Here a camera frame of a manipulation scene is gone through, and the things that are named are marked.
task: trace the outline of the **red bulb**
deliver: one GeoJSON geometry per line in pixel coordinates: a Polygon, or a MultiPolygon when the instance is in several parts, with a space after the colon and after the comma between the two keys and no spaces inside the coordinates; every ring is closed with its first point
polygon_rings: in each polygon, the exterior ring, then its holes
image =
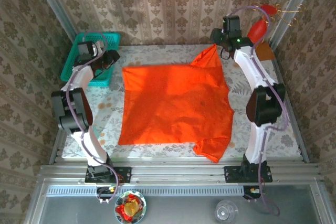
{"type": "Polygon", "coordinates": [[[263,9],[269,16],[276,15],[278,12],[278,9],[271,5],[262,5],[260,8],[263,9]]]}
{"type": "Polygon", "coordinates": [[[267,23],[261,19],[256,22],[247,34],[247,37],[255,44],[259,39],[261,39],[267,31],[267,23]]]}

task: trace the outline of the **teal basket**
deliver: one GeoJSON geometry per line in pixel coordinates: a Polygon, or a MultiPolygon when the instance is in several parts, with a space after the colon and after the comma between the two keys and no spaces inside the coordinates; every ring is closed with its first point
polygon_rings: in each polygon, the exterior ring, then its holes
{"type": "MultiPolygon", "coordinates": [[[[74,44],[70,50],[67,61],[65,62],[64,68],[61,73],[61,80],[68,81],[72,74],[72,68],[75,63],[76,57],[79,55],[78,52],[78,43],[83,41],[83,36],[85,33],[80,33],[76,36],[74,44]]],[[[118,33],[103,33],[107,40],[107,50],[118,50],[119,42],[120,42],[120,34],[118,33]]],[[[85,41],[92,41],[93,43],[98,40],[103,40],[103,37],[99,33],[89,33],[85,37],[85,41]]],[[[90,81],[89,86],[91,87],[108,87],[110,85],[112,73],[113,73],[114,65],[112,65],[108,70],[104,71],[97,78],[90,81]]]]}

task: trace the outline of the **orange object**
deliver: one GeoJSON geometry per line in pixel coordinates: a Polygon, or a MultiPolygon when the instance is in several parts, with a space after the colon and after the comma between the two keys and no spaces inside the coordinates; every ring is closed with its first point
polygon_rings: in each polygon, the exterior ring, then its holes
{"type": "Polygon", "coordinates": [[[191,64],[127,67],[120,145],[195,143],[218,162],[227,148],[234,111],[216,45],[191,64]]]}
{"type": "Polygon", "coordinates": [[[255,22],[251,27],[250,31],[247,34],[247,37],[255,44],[259,39],[261,39],[267,31],[266,22],[261,19],[258,22],[255,22]]]}
{"type": "Polygon", "coordinates": [[[275,55],[267,42],[260,43],[256,48],[256,54],[260,61],[274,60],[275,55]]]}

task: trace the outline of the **aluminum frame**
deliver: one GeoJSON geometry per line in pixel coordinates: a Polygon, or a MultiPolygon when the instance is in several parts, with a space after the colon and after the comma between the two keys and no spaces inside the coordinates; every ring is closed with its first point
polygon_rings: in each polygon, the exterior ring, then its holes
{"type": "MultiPolygon", "coordinates": [[[[298,10],[298,6],[303,3],[304,0],[290,0],[286,10],[298,10]]],[[[285,13],[283,18],[284,20],[291,20],[295,17],[296,13],[285,13]]],[[[279,22],[272,37],[271,41],[271,49],[275,50],[279,45],[280,41],[282,40],[283,36],[285,35],[289,26],[285,22],[279,22]]]]}
{"type": "MultiPolygon", "coordinates": [[[[140,159],[137,161],[119,161],[116,166],[131,166],[131,186],[232,186],[232,185],[256,185],[256,183],[225,183],[224,166],[240,165],[239,159],[222,161],[218,164],[200,161],[140,159]]],[[[322,223],[334,223],[333,213],[330,211],[330,202],[323,192],[323,179],[317,164],[307,164],[300,160],[270,159],[273,183],[267,186],[277,185],[310,185],[317,205],[318,214],[322,223]]],[[[37,224],[43,212],[49,186],[88,186],[84,177],[87,163],[66,162],[63,164],[46,165],[41,167],[38,175],[37,186],[31,199],[27,217],[24,223],[37,224]]]]}
{"type": "Polygon", "coordinates": [[[67,12],[64,10],[62,4],[59,0],[47,0],[47,2],[50,5],[51,9],[54,11],[57,19],[61,23],[69,39],[71,40],[71,42],[73,42],[77,35],[77,32],[71,22],[71,19],[67,15],[67,12]]]}

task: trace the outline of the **table surface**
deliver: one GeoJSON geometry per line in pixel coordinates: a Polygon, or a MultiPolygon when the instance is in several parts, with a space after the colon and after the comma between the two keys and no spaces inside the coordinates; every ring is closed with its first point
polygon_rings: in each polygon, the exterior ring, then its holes
{"type": "MultiPolygon", "coordinates": [[[[122,67],[139,65],[160,65],[190,63],[210,45],[171,45],[171,46],[124,46],[118,51],[121,58],[115,64],[108,88],[89,87],[86,96],[91,106],[98,140],[112,158],[176,158],[198,157],[193,152],[194,143],[118,145],[124,105],[122,67]]],[[[269,75],[277,80],[272,62],[262,61],[269,75]]],[[[250,122],[246,116],[246,104],[251,95],[248,81],[232,59],[222,60],[223,72],[229,86],[229,101],[235,111],[231,142],[223,158],[242,157],[248,146],[250,122]]],[[[284,132],[271,132],[267,145],[268,157],[300,157],[297,141],[291,124],[284,132]]],[[[79,145],[67,136],[63,158],[84,157],[79,145]]]]}

